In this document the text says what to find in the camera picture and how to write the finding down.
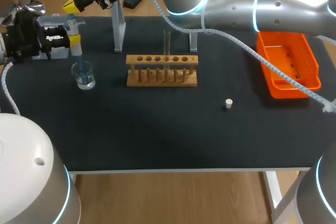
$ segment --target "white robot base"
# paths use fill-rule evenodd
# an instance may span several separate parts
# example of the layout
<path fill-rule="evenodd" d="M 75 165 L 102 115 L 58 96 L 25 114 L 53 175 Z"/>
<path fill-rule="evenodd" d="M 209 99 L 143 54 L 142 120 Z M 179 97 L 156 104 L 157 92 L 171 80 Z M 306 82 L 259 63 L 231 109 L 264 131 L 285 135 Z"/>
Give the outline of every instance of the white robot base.
<path fill-rule="evenodd" d="M 48 135 L 0 114 L 0 223 L 78 224 L 79 195 Z"/>

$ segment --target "floor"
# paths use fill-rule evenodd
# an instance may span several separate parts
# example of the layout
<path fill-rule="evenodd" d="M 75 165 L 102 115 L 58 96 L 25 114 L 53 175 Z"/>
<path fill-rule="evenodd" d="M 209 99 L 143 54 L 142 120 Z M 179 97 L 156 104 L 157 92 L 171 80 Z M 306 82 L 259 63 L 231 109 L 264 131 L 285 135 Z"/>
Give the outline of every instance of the floor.
<path fill-rule="evenodd" d="M 61 7 L 67 0 L 40 1 L 46 5 L 48 15 L 64 14 Z M 0 0 L 0 6 L 9 2 Z M 124 12 L 127 16 L 159 15 L 149 0 Z M 94 4 L 82 16 L 110 16 L 110 10 Z M 329 44 L 327 48 L 335 59 L 335 49 Z M 296 173 L 277 175 L 285 194 Z M 82 203 L 81 224 L 271 223 L 260 173 L 82 175 L 77 187 Z M 295 217 L 290 223 L 297 223 Z"/>

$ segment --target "wooden test tube rack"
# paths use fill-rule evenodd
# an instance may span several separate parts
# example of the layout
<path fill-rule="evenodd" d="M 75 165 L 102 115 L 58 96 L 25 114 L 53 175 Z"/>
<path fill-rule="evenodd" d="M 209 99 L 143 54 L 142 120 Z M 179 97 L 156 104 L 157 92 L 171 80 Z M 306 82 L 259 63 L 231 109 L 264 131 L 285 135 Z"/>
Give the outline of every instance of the wooden test tube rack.
<path fill-rule="evenodd" d="M 196 87 L 198 65 L 197 55 L 127 55 L 126 64 L 131 66 L 128 71 L 128 87 Z M 155 68 L 141 68 L 142 65 Z M 170 70 L 156 66 L 170 65 Z M 175 66 L 186 66 L 182 70 Z"/>

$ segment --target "orange basket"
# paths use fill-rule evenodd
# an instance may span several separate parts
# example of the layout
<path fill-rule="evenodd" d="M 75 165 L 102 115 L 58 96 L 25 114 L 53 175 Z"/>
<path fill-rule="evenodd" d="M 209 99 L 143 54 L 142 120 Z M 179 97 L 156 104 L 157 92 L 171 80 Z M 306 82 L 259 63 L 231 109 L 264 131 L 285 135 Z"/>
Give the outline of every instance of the orange basket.
<path fill-rule="evenodd" d="M 311 91 L 321 88 L 319 65 L 303 34 L 260 32 L 257 51 L 282 72 Z M 276 99 L 307 98 L 294 86 L 261 64 L 272 97 Z"/>

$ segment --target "table surface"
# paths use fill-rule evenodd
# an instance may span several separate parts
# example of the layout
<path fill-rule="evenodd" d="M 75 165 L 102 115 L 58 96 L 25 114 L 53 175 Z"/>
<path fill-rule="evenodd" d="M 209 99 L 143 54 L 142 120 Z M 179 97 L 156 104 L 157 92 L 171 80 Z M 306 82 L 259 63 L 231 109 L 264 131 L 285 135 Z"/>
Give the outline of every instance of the table surface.
<path fill-rule="evenodd" d="M 166 24 L 127 18 L 124 52 L 114 54 L 110 18 L 86 18 L 83 57 L 96 86 L 78 89 L 74 57 L 15 65 L 7 85 L 23 116 L 49 135 L 69 170 L 310 167 L 336 134 L 336 116 L 310 100 L 275 100 L 258 61 L 232 42 L 199 35 L 197 88 L 127 88 L 126 54 L 161 54 Z M 230 32 L 255 47 L 256 34 Z M 336 71 L 320 40 L 309 38 L 327 99 Z M 172 31 L 171 54 L 188 53 Z M 234 101 L 223 110 L 225 100 Z M 12 113 L 0 93 L 3 112 Z"/>

